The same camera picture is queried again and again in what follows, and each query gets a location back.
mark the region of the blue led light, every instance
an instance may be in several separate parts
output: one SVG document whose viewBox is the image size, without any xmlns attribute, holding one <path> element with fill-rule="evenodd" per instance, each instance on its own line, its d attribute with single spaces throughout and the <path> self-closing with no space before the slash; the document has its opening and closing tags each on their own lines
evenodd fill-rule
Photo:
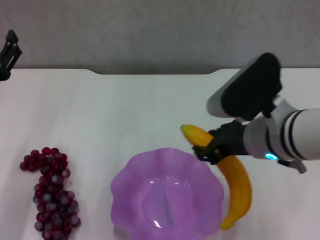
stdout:
<svg viewBox="0 0 320 240">
<path fill-rule="evenodd" d="M 272 153 L 266 153 L 265 157 L 271 160 L 278 160 L 278 157 L 276 155 L 273 155 Z"/>
</svg>

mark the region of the plastic bowl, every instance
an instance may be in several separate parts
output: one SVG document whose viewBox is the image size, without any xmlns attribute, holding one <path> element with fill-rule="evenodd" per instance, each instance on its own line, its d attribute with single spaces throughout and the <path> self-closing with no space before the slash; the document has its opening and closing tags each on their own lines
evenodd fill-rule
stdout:
<svg viewBox="0 0 320 240">
<path fill-rule="evenodd" d="M 205 163 L 178 149 L 132 157 L 111 192 L 111 220 L 132 240 L 203 240 L 222 221 L 223 186 Z"/>
</svg>

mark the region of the black stripe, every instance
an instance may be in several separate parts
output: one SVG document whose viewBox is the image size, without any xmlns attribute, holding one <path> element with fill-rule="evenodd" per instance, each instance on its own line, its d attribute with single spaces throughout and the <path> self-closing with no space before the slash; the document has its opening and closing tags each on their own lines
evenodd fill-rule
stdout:
<svg viewBox="0 0 320 240">
<path fill-rule="evenodd" d="M 289 155 L 292 159 L 296 159 L 292 154 L 291 152 L 289 151 L 289 149 L 287 148 L 287 145 L 286 145 L 286 142 L 285 142 L 285 125 L 286 125 L 286 122 L 288 120 L 288 118 L 292 115 L 288 115 L 285 117 L 285 119 L 283 120 L 283 123 L 282 123 L 282 126 L 281 126 L 281 130 L 280 130 L 280 142 L 281 142 L 281 145 L 285 151 L 285 153 L 287 155 Z"/>
<path fill-rule="evenodd" d="M 289 142 L 290 142 L 290 145 L 291 145 L 291 148 L 292 150 L 294 151 L 294 153 L 299 157 L 301 158 L 302 160 L 307 160 L 305 157 L 303 157 L 300 152 L 298 151 L 298 149 L 296 148 L 295 144 L 294 144 L 294 139 L 292 137 L 292 130 L 293 130 L 293 127 L 294 127 L 294 123 L 295 123 L 295 120 L 297 118 L 297 116 L 302 113 L 303 111 L 305 110 L 300 110 L 298 111 L 294 116 L 293 118 L 291 119 L 290 121 L 290 125 L 289 125 Z"/>
<path fill-rule="evenodd" d="M 265 133 L 265 141 L 266 141 L 267 147 L 269 148 L 270 153 L 272 153 L 273 155 L 275 155 L 275 156 L 277 156 L 279 158 L 278 154 L 275 153 L 275 151 L 273 150 L 273 148 L 271 146 L 269 130 L 268 129 L 266 130 L 266 133 Z"/>
</svg>

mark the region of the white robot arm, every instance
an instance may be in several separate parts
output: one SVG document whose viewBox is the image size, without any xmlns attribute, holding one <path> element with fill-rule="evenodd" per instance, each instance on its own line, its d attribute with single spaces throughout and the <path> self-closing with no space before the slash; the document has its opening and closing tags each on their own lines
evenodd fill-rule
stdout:
<svg viewBox="0 0 320 240">
<path fill-rule="evenodd" d="M 320 159 L 320 108 L 298 110 L 281 99 L 280 70 L 278 59 L 264 53 L 210 97 L 211 115 L 236 120 L 209 131 L 215 138 L 207 147 L 194 147 L 200 160 L 216 164 L 229 155 L 251 155 L 302 174 L 302 161 Z"/>
</svg>

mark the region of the black clamp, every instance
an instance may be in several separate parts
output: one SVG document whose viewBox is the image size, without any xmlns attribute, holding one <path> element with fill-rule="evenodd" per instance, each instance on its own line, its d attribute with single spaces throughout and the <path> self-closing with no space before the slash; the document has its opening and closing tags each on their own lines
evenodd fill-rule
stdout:
<svg viewBox="0 0 320 240">
<path fill-rule="evenodd" d="M 10 78 L 10 71 L 22 54 L 22 51 L 18 46 L 19 38 L 15 31 L 9 30 L 5 40 L 4 47 L 0 52 L 0 81 L 5 81 Z"/>
<path fill-rule="evenodd" d="M 243 139 L 246 125 L 234 120 L 221 125 L 218 129 L 210 130 L 209 134 L 214 136 L 207 146 L 194 146 L 194 154 L 201 161 L 212 165 L 227 156 L 248 155 Z"/>
</svg>

